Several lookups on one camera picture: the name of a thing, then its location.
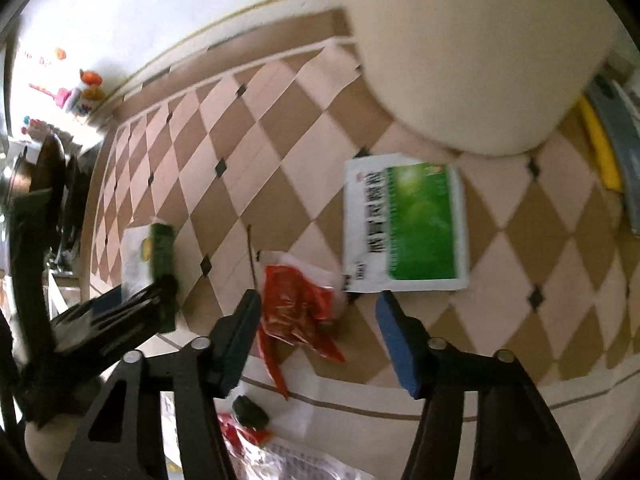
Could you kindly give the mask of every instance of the green card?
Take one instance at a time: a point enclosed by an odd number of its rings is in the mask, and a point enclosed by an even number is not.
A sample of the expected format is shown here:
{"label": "green card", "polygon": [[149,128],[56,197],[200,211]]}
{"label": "green card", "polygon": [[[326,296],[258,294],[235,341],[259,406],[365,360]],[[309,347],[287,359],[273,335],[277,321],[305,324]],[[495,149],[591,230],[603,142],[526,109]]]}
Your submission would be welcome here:
{"label": "green card", "polygon": [[386,186],[389,275],[395,280],[457,278],[446,167],[386,168]]}

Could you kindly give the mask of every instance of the red plastic bag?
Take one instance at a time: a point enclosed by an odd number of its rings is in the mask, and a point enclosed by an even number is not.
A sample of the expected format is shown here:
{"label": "red plastic bag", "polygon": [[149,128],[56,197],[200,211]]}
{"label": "red plastic bag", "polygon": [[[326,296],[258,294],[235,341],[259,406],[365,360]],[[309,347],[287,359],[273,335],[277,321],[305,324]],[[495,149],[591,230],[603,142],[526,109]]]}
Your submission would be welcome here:
{"label": "red plastic bag", "polygon": [[332,318],[334,290],[310,282],[291,266],[267,265],[265,275],[258,349],[278,391],[287,399],[289,391],[269,336],[292,345],[306,345],[326,359],[343,363],[342,353],[320,326],[321,321]]}
{"label": "red plastic bag", "polygon": [[242,436],[245,441],[258,447],[261,447],[271,438],[271,433],[267,430],[256,431],[251,428],[242,427],[230,413],[218,414],[218,422],[220,423],[222,436],[224,436],[225,440],[236,452],[242,450],[240,436]]}

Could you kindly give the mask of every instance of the beige floor tile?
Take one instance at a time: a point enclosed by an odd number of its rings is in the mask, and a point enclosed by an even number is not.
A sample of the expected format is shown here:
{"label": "beige floor tile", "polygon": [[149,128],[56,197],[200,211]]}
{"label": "beige floor tile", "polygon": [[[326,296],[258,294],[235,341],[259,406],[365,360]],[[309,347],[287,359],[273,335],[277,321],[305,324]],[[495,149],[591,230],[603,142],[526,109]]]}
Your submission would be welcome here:
{"label": "beige floor tile", "polygon": [[193,285],[202,276],[200,262],[202,254],[196,233],[190,220],[187,220],[174,241],[174,269],[175,277],[180,284],[178,288],[178,304],[182,304],[187,298]]}
{"label": "beige floor tile", "polygon": [[129,139],[129,153],[133,153],[133,151],[138,146],[140,139],[145,137],[146,133],[146,116],[142,116],[136,124],[135,129],[131,132],[131,136]]}
{"label": "beige floor tile", "polygon": [[156,137],[160,131],[166,125],[166,117],[169,114],[169,108],[167,103],[164,102],[160,105],[160,108],[151,119],[150,123],[146,126],[146,145],[152,146],[156,142]]}
{"label": "beige floor tile", "polygon": [[169,131],[171,132],[171,138],[174,142],[184,128],[184,125],[189,122],[189,119],[193,117],[199,107],[200,103],[198,102],[196,92],[193,90],[187,92],[174,110],[171,120],[169,120]]}
{"label": "beige floor tile", "polygon": [[122,174],[120,175],[117,181],[118,187],[116,188],[116,191],[115,191],[116,208],[120,208],[120,204],[122,204],[122,201],[124,200],[125,195],[129,191],[130,183],[131,183],[131,178],[129,176],[129,165],[125,164],[125,167],[122,170]]}
{"label": "beige floor tile", "polygon": [[447,164],[456,160],[453,151],[415,134],[393,122],[370,150],[372,155],[402,153],[431,164]]}
{"label": "beige floor tile", "polygon": [[315,219],[344,184],[344,163],[358,152],[329,114],[322,114],[282,161],[305,205]]}
{"label": "beige floor tile", "polygon": [[289,87],[296,74],[281,61],[265,64],[252,77],[242,99],[257,121]]}
{"label": "beige floor tile", "polygon": [[205,136],[180,172],[180,185],[191,213],[216,177],[218,159],[209,136]]}
{"label": "beige floor tile", "polygon": [[160,162],[158,169],[154,172],[154,179],[151,183],[151,193],[156,211],[162,207],[164,199],[171,191],[176,180],[178,180],[178,163],[175,160],[175,150],[171,147],[166,152],[162,162]]}
{"label": "beige floor tile", "polygon": [[[247,142],[243,139],[242,146],[238,146],[232,153],[227,161],[227,170],[223,174],[231,202],[238,215],[242,214],[280,165],[278,154],[258,123],[252,128],[251,136],[247,133],[245,139],[248,139]],[[258,148],[255,156],[248,158],[255,148]]]}
{"label": "beige floor tile", "polygon": [[296,81],[321,110],[326,110],[340,91],[360,76],[356,70],[359,64],[349,52],[331,44],[300,69]]}
{"label": "beige floor tile", "polygon": [[538,182],[569,232],[573,232],[591,195],[596,176],[564,136],[555,133],[536,157]]}
{"label": "beige floor tile", "polygon": [[604,346],[609,348],[618,335],[626,314],[626,278],[617,251],[600,290],[596,292],[593,304],[600,321]]}
{"label": "beige floor tile", "polygon": [[113,223],[109,233],[109,240],[107,241],[107,268],[111,269],[113,263],[116,261],[116,254],[120,252],[120,240],[118,238],[118,221]]}
{"label": "beige floor tile", "polygon": [[136,210],[138,204],[140,203],[140,199],[144,195],[146,188],[148,187],[149,180],[149,158],[145,155],[138,168],[136,169],[136,173],[133,174],[130,184],[131,190],[131,205],[133,206],[133,211]]}
{"label": "beige floor tile", "polygon": [[215,290],[223,290],[234,269],[247,253],[246,231],[242,221],[238,220],[211,257],[209,279]]}
{"label": "beige floor tile", "polygon": [[531,311],[531,290],[507,237],[500,233],[471,272],[469,287],[453,293],[450,302],[476,350],[492,355]]}
{"label": "beige floor tile", "polygon": [[340,263],[336,260],[333,251],[324,240],[322,231],[315,222],[311,222],[304,230],[300,238],[290,248],[289,254],[305,263],[337,275],[342,273]]}
{"label": "beige floor tile", "polygon": [[233,76],[225,76],[213,90],[211,90],[202,104],[200,104],[202,122],[208,132],[211,131],[213,125],[218,122],[218,119],[222,117],[225,110],[229,108],[231,103],[236,99],[238,86]]}
{"label": "beige floor tile", "polygon": [[169,131],[169,125],[165,125],[162,130],[156,136],[153,144],[147,145],[147,153],[149,156],[149,169],[152,172],[156,172],[158,166],[162,162],[162,159],[172,146],[171,132]]}
{"label": "beige floor tile", "polygon": [[594,301],[593,287],[574,240],[565,245],[542,294],[545,301],[538,314],[558,360]]}
{"label": "beige floor tile", "polygon": [[473,183],[498,227],[513,217],[531,182],[526,155],[487,157],[463,153],[456,166]]}
{"label": "beige floor tile", "polygon": [[232,314],[238,307],[244,292],[248,288],[254,288],[248,253],[242,256],[222,288],[216,288],[215,285],[213,287],[224,315]]}
{"label": "beige floor tile", "polygon": [[138,145],[129,156],[129,174],[134,175],[138,169],[138,165],[144,156],[146,156],[146,137],[142,136]]}

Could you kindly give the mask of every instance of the black diamond tile inset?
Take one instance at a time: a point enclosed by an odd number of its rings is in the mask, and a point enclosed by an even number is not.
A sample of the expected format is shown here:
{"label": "black diamond tile inset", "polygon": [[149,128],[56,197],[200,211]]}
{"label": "black diamond tile inset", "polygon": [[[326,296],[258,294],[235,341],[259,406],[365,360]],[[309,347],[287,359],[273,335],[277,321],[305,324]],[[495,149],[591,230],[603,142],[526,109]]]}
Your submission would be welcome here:
{"label": "black diamond tile inset", "polygon": [[365,146],[363,146],[361,147],[360,151],[353,156],[353,158],[361,158],[363,156],[369,155],[371,155],[371,153],[369,153],[369,150]]}
{"label": "black diamond tile inset", "polygon": [[226,162],[225,162],[225,158],[221,158],[219,163],[216,164],[216,175],[218,176],[218,178],[220,178],[222,176],[223,173],[225,173],[226,171]]}
{"label": "black diamond tile inset", "polygon": [[527,169],[529,170],[529,173],[533,177],[533,180],[537,180],[538,176],[540,175],[540,167],[536,162],[536,159],[533,158],[532,156],[529,157],[529,163],[527,164]]}
{"label": "black diamond tile inset", "polygon": [[211,271],[211,260],[209,260],[208,254],[205,254],[204,258],[200,262],[200,269],[202,270],[202,275],[205,277],[207,277],[207,275]]}
{"label": "black diamond tile inset", "polygon": [[535,285],[533,287],[533,292],[529,295],[527,300],[529,300],[529,304],[531,305],[532,309],[537,312],[540,304],[545,301],[545,297],[542,295],[542,291],[540,290],[539,286]]}

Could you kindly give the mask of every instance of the brown floor tile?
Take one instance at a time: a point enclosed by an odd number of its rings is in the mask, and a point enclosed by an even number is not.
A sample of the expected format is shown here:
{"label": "brown floor tile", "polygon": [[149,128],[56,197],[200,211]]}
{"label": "brown floor tile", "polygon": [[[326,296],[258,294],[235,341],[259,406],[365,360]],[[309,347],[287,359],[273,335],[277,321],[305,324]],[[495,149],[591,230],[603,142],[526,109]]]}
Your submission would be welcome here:
{"label": "brown floor tile", "polygon": [[202,56],[145,86],[115,108],[114,116],[118,120],[126,120],[169,95],[225,70],[333,36],[343,36],[348,31],[341,10],[290,18],[250,30],[214,46]]}
{"label": "brown floor tile", "polygon": [[534,384],[546,375],[554,361],[545,329],[533,311],[504,347],[516,355]]}
{"label": "brown floor tile", "polygon": [[359,148],[371,149],[393,122],[360,76],[329,105],[329,113]]}
{"label": "brown floor tile", "polygon": [[136,174],[136,170],[140,165],[140,161],[146,155],[146,135],[143,135],[140,142],[129,156],[129,175]]}
{"label": "brown floor tile", "polygon": [[122,240],[122,233],[131,222],[133,216],[133,209],[131,207],[131,192],[127,191],[120,208],[118,209],[118,236]]}
{"label": "brown floor tile", "polygon": [[154,173],[158,169],[160,162],[162,162],[162,159],[166,155],[166,152],[169,151],[170,147],[171,132],[169,131],[169,125],[166,124],[156,137],[156,142],[154,142],[152,146],[148,147],[149,170],[151,170],[151,173]]}
{"label": "brown floor tile", "polygon": [[107,162],[107,168],[104,171],[104,181],[106,182],[111,176],[111,171],[116,167],[116,154],[115,152],[111,153],[109,157],[109,161]]}
{"label": "brown floor tile", "polygon": [[211,92],[213,90],[213,87],[215,85],[217,85],[217,84],[218,84],[218,82],[214,81],[213,83],[208,83],[208,84],[198,88],[196,90],[196,95],[198,97],[198,102],[199,103],[203,102],[204,99],[206,99],[206,97],[209,95],[209,92]]}
{"label": "brown floor tile", "polygon": [[321,113],[318,105],[294,81],[260,118],[260,124],[282,159]]}
{"label": "brown floor tile", "polygon": [[312,50],[311,52],[301,52],[300,54],[294,54],[293,56],[284,57],[282,60],[293,70],[298,72],[309,61],[320,54],[321,50]]}
{"label": "brown floor tile", "polygon": [[469,263],[473,269],[498,234],[498,227],[474,185],[464,176],[462,180],[465,184],[466,224],[469,231]]}
{"label": "brown floor tile", "polygon": [[254,117],[244,101],[236,99],[209,132],[218,160],[227,160],[254,124]]}
{"label": "brown floor tile", "polygon": [[154,118],[154,116],[158,113],[158,110],[159,110],[159,109],[160,109],[160,108],[158,107],[158,108],[155,108],[155,109],[151,110],[150,112],[147,112],[147,113],[146,113],[146,124],[150,124],[150,123],[151,123],[151,120],[152,120],[152,119]]}
{"label": "brown floor tile", "polygon": [[593,171],[598,171],[595,153],[591,147],[591,141],[582,122],[582,115],[577,108],[571,108],[558,125],[558,130],[572,143],[574,148],[587,161]]}
{"label": "brown floor tile", "polygon": [[442,316],[429,327],[431,337],[443,337],[462,352],[475,352],[465,327],[460,322],[456,310],[450,306]]}
{"label": "brown floor tile", "polygon": [[175,112],[175,109],[178,107],[178,105],[182,102],[183,99],[184,99],[184,95],[178,95],[178,97],[174,97],[168,102],[167,107],[169,108],[170,114]]}
{"label": "brown floor tile", "polygon": [[104,227],[105,232],[109,232],[111,230],[111,226],[116,219],[116,194],[114,193],[111,197],[111,201],[107,206],[107,209],[104,212]]}
{"label": "brown floor tile", "polygon": [[626,212],[623,212],[620,219],[616,241],[622,259],[622,268],[627,280],[630,280],[640,261],[640,238],[633,236]]}
{"label": "brown floor tile", "polygon": [[100,265],[98,266],[100,279],[106,282],[109,279],[109,263],[107,261],[107,251],[104,250],[102,257],[100,258]]}
{"label": "brown floor tile", "polygon": [[616,252],[616,241],[607,206],[595,187],[591,190],[591,196],[575,229],[575,241],[589,273],[591,285],[594,290],[598,290],[609,272]]}
{"label": "brown floor tile", "polygon": [[189,218],[189,212],[184,202],[184,195],[182,194],[182,187],[180,186],[179,180],[172,187],[156,216],[169,223],[174,228],[176,235],[180,232],[180,229],[182,229],[187,218]]}
{"label": "brown floor tile", "polygon": [[139,117],[131,123],[131,126],[129,128],[129,135],[131,135],[136,130],[141,120],[142,120],[142,117]]}
{"label": "brown floor tile", "polygon": [[147,187],[144,195],[140,199],[138,207],[133,213],[133,225],[147,225],[151,218],[156,215],[154,210],[154,199],[151,195],[151,188]]}
{"label": "brown floor tile", "polygon": [[202,254],[213,256],[238,220],[224,181],[217,178],[191,213],[191,223]]}
{"label": "brown floor tile", "polygon": [[252,226],[256,250],[288,251],[311,220],[287,177],[278,169],[244,210],[242,222]]}
{"label": "brown floor tile", "polygon": [[80,242],[81,268],[84,269],[84,272],[81,273],[80,277],[80,297],[82,301],[88,300],[90,295],[90,274],[86,272],[86,269],[89,265],[89,261],[92,257],[91,254],[94,250],[94,231],[92,229],[92,226],[95,224],[95,211],[98,208],[98,202],[103,202],[100,188],[102,187],[102,179],[107,168],[109,156],[111,153],[111,147],[116,137],[115,127],[108,126],[104,129],[106,131],[104,131],[103,129],[101,130],[104,132],[104,140],[102,142],[102,146],[99,149],[98,157],[95,161],[94,171],[91,177],[91,184],[89,186],[89,192],[87,194],[86,207],[84,210],[84,221],[82,222],[82,234]]}
{"label": "brown floor tile", "polygon": [[563,381],[587,375],[604,352],[600,323],[594,308],[584,317],[558,361]]}
{"label": "brown floor tile", "polygon": [[345,43],[345,44],[342,44],[340,47],[346,50],[354,58],[360,59],[360,56],[358,55],[358,49],[356,48],[355,43]]}
{"label": "brown floor tile", "polygon": [[246,70],[242,70],[242,72],[238,72],[234,74],[234,79],[238,82],[239,85],[249,85],[249,81],[254,78],[254,75],[258,73],[264,65],[257,65],[251,68],[247,68]]}
{"label": "brown floor tile", "polygon": [[98,254],[95,252],[95,246],[91,250],[91,273],[98,272]]}
{"label": "brown floor tile", "polygon": [[122,258],[120,257],[120,253],[116,255],[116,259],[113,262],[113,266],[111,267],[111,271],[109,272],[109,279],[111,280],[111,285],[118,286],[122,282]]}
{"label": "brown floor tile", "polygon": [[303,347],[306,357],[320,377],[366,384],[390,363],[382,345],[354,304],[346,308],[327,333],[334,341],[339,342],[338,347],[346,362],[334,363],[314,350]]}
{"label": "brown floor tile", "polygon": [[342,248],[344,230],[342,220],[344,216],[344,190],[341,189],[325,206],[316,218],[316,225],[322,231],[326,243],[333,251],[336,259],[342,262]]}
{"label": "brown floor tile", "polygon": [[122,176],[122,171],[124,171],[124,167],[129,162],[129,145],[124,147],[122,150],[122,154],[116,163],[116,181],[120,179]]}
{"label": "brown floor tile", "polygon": [[98,228],[100,227],[100,222],[102,222],[102,218],[104,217],[104,195],[100,195],[98,199],[98,211],[95,213],[95,223],[94,223],[94,235],[98,232]]}
{"label": "brown floor tile", "polygon": [[178,170],[185,167],[191,155],[207,136],[207,131],[202,124],[202,117],[194,113],[187,121],[174,141],[175,160],[178,162]]}
{"label": "brown floor tile", "polygon": [[537,182],[529,186],[505,232],[529,279],[542,286],[564,249],[568,233]]}
{"label": "brown floor tile", "polygon": [[213,287],[204,276],[193,286],[181,310],[189,330],[201,336],[208,336],[216,321],[222,317]]}
{"label": "brown floor tile", "polygon": [[613,343],[607,349],[607,368],[612,369],[618,366],[622,359],[625,358],[626,349],[631,342],[631,323],[629,320],[629,314],[627,313],[625,319],[622,321],[620,331],[613,340]]}

